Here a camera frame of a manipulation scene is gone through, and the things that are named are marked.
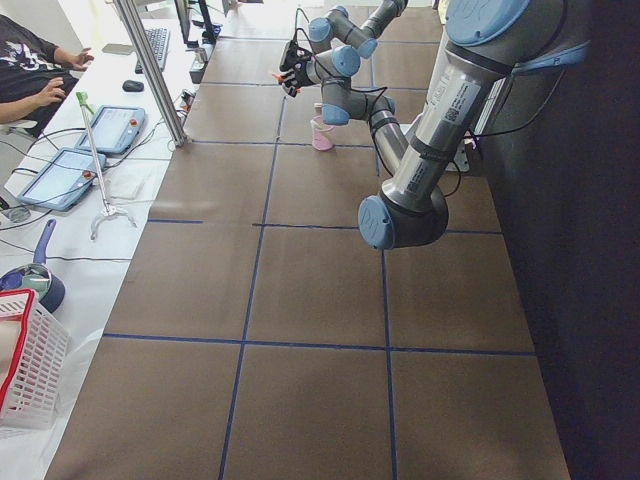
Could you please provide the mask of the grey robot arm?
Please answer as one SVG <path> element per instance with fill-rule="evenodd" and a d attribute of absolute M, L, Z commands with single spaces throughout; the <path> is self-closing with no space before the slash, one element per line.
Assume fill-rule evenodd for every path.
<path fill-rule="evenodd" d="M 364 241 L 382 250 L 427 245 L 442 236 L 449 216 L 439 179 L 497 81 L 579 63 L 589 45 L 587 1 L 452 1 L 435 82 L 422 112 L 403 131 L 394 102 L 354 89 L 351 79 L 405 7 L 384 1 L 359 25 L 346 9 L 334 7 L 310 22 L 306 46 L 288 42 L 279 66 L 287 94 L 320 87 L 326 124 L 368 124 L 392 175 L 361 202 L 358 225 Z"/>
<path fill-rule="evenodd" d="M 331 50 L 334 39 L 351 46 L 364 59 L 375 52 L 378 41 L 386 27 L 402 15 L 408 5 L 404 0 L 385 0 L 360 25 L 349 17 L 347 9 L 335 6 L 324 16 L 314 18 L 309 23 L 309 42 L 314 53 Z"/>

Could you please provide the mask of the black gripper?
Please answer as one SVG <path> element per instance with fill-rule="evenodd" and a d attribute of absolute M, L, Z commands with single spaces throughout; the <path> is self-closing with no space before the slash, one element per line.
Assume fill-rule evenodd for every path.
<path fill-rule="evenodd" d="M 319 84 L 316 59 L 297 61 L 294 70 L 281 72 L 278 75 L 278 82 L 289 96 L 297 96 L 301 88 Z"/>

